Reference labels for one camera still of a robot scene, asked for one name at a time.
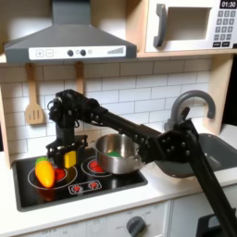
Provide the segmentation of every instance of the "white tile backsplash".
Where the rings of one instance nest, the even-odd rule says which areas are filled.
[[[136,87],[136,77],[103,78],[103,91],[130,89]]]
[[[115,104],[102,104],[108,111],[117,115],[126,115],[134,113],[134,102],[124,102]]]
[[[116,103],[119,101],[119,91],[85,93],[85,96],[98,100],[100,104]]]
[[[37,81],[36,93],[39,95],[56,94],[64,90],[64,81]],[[28,84],[23,83],[23,96],[29,96]]]
[[[170,114],[171,110],[150,112],[149,123],[167,121],[170,118]]]
[[[211,61],[212,58],[200,56],[89,60],[84,64],[85,95],[97,99],[110,112],[127,120],[163,131],[171,107],[181,93],[207,91]],[[37,156],[39,152],[46,153],[45,146],[56,138],[56,125],[49,120],[47,104],[60,91],[76,90],[74,62],[36,65],[37,99],[44,110],[45,121],[34,126],[25,122],[24,112],[29,104],[25,68],[21,65],[0,67],[10,154],[30,152]],[[189,106],[194,118],[205,115],[204,104],[199,98],[189,99],[182,106]],[[116,132],[83,122],[80,124],[75,132],[87,134],[89,142]]]
[[[174,73],[168,75],[168,85],[196,83],[197,73]]]
[[[27,141],[26,140],[18,140],[13,142],[8,142],[9,154],[18,154],[18,153],[26,153],[28,151]]]
[[[44,80],[67,80],[76,79],[76,70],[73,65],[68,66],[45,66],[44,67]]]
[[[3,98],[16,98],[23,95],[21,83],[2,84],[1,89]]]
[[[25,113],[19,112],[19,113],[5,114],[5,122],[7,128],[23,126],[26,124]]]
[[[136,101],[135,113],[163,110],[165,102],[165,99]]]
[[[5,113],[24,112],[29,104],[29,97],[4,99]],[[44,108],[44,97],[38,97],[38,103]]]
[[[197,83],[209,83],[211,78],[210,71],[198,71]]]
[[[206,92],[208,91],[208,83],[200,83],[200,84],[193,84],[193,85],[182,85],[181,87],[181,93],[186,93],[188,91],[192,90],[198,90],[198,91],[203,91]]]
[[[185,60],[184,71],[211,70],[211,66],[212,66],[211,59]]]
[[[137,88],[166,86],[168,81],[168,74],[161,75],[145,75],[137,77]]]
[[[92,78],[84,81],[85,92],[99,92],[102,91],[102,79]]]
[[[154,74],[183,72],[184,60],[157,61],[154,66]]]
[[[86,64],[84,68],[85,78],[117,77],[119,76],[120,64]]]
[[[0,68],[0,83],[26,81],[26,71],[24,67]]]
[[[22,140],[26,138],[45,137],[45,125],[22,126],[15,128],[8,128],[6,130],[7,139],[9,141]]]
[[[65,90],[74,90],[77,91],[77,84],[75,80],[65,81]],[[101,78],[92,78],[86,79],[84,81],[84,91],[85,92],[100,92],[102,89],[102,79]]]
[[[174,98],[167,98],[166,99],[166,105],[165,105],[165,109],[172,109],[174,102],[176,101],[178,97],[174,97]],[[192,107],[193,106],[193,100],[194,98],[190,98],[185,100],[182,104],[181,107]]]
[[[149,75],[153,72],[153,62],[121,63],[120,75]]]
[[[152,88],[152,99],[169,98],[179,96],[181,94],[180,86],[166,86]]]
[[[119,91],[119,101],[137,101],[137,100],[148,100],[151,97],[151,88],[143,89],[130,89]]]

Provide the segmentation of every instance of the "gray range hood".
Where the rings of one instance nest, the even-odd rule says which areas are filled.
[[[5,45],[8,63],[135,58],[137,47],[91,26],[90,0],[53,0],[53,26]]]

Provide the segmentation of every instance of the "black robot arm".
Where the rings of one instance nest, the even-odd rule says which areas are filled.
[[[189,163],[206,197],[218,217],[225,236],[237,236],[237,219],[218,180],[209,166],[200,144],[199,135],[190,119],[176,124],[173,130],[161,133],[144,125],[137,125],[108,112],[94,99],[66,90],[56,94],[51,102],[50,119],[56,123],[56,141],[47,145],[48,156],[56,162],[68,150],[82,145],[74,135],[80,120],[95,126],[105,126],[125,134],[140,145],[139,155],[144,163],[155,160]]]

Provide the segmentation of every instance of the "metal pot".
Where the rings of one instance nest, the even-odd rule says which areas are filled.
[[[125,135],[108,134],[92,144],[99,166],[109,173],[127,174],[142,167],[138,145]]]

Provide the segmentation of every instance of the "faucet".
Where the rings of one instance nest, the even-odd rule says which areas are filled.
[[[185,100],[187,100],[191,97],[200,97],[200,98],[206,100],[206,102],[208,104],[207,117],[209,119],[213,119],[215,117],[216,105],[215,105],[213,98],[208,93],[205,93],[202,91],[189,91],[184,94],[181,94],[174,102],[174,105],[171,109],[171,116],[164,125],[165,131],[171,130],[176,123],[181,122],[181,117],[178,114],[179,108]]]

